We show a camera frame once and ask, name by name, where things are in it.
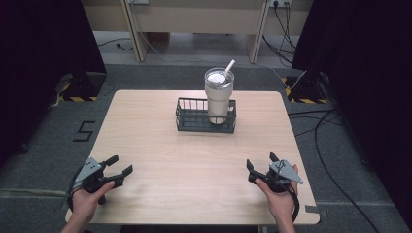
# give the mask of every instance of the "wooden table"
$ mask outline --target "wooden table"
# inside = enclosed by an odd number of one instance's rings
[[[204,91],[120,90],[103,122],[91,155],[119,162],[105,170],[118,174],[133,164],[124,186],[110,191],[94,223],[274,224],[260,189],[248,182],[246,159],[267,172],[269,153],[297,164],[300,212],[295,224],[315,224],[318,214],[305,168],[281,97],[274,91],[234,91],[233,134],[178,131],[179,97],[206,98]]]

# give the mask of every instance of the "wall socket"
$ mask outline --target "wall socket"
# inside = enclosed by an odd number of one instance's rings
[[[278,2],[278,8],[286,8],[287,3],[289,3],[289,6],[291,6],[292,0],[268,0],[269,1],[269,7],[273,8],[275,7],[275,1]]]

